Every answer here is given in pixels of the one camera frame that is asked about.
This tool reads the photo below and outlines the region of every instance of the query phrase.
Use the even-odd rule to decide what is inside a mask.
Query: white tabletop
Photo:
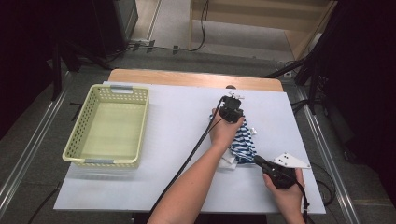
[[[58,210],[149,211],[187,159],[209,122],[211,109],[230,90],[133,84],[149,87],[150,104],[140,166],[130,170],[79,168],[71,164],[55,203]],[[289,152],[309,163],[285,92],[241,91],[241,108],[258,154],[267,160]],[[190,164],[209,147],[202,143]],[[312,170],[304,170],[309,213],[324,214]],[[257,165],[238,165],[215,174],[202,212],[277,213]]]

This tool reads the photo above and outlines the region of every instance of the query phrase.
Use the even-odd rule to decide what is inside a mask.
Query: human arm
[[[296,179],[304,187],[303,171],[296,170]],[[276,205],[286,219],[288,224],[303,224],[304,219],[301,213],[301,200],[303,194],[297,184],[291,186],[289,189],[277,189],[271,178],[263,175],[265,186],[274,194]]]
[[[243,118],[230,124],[216,115],[211,147],[163,195],[148,223],[193,223],[199,215],[219,160],[233,141]]]

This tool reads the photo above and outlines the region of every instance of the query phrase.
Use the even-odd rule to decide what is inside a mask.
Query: human hand
[[[304,187],[303,171],[295,169],[297,181]],[[303,194],[297,184],[289,189],[277,189],[269,175],[263,175],[265,186],[274,194],[277,208],[286,219],[287,223],[304,223],[301,214],[301,199]]]
[[[211,126],[213,129],[210,131],[212,147],[217,147],[225,151],[235,139],[236,131],[241,127],[243,122],[244,117],[241,117],[236,123],[228,123],[217,113]]]

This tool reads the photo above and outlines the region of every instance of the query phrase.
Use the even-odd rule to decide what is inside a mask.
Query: basket handle
[[[85,163],[102,163],[102,164],[114,164],[114,160],[105,159],[85,159]]]
[[[110,89],[113,93],[128,93],[128,94],[134,93],[133,86],[127,86],[127,85],[110,85]]]

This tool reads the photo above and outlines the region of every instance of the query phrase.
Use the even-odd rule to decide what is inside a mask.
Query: yellow plastic basket
[[[148,108],[148,88],[91,86],[64,149],[64,161],[138,167]]]

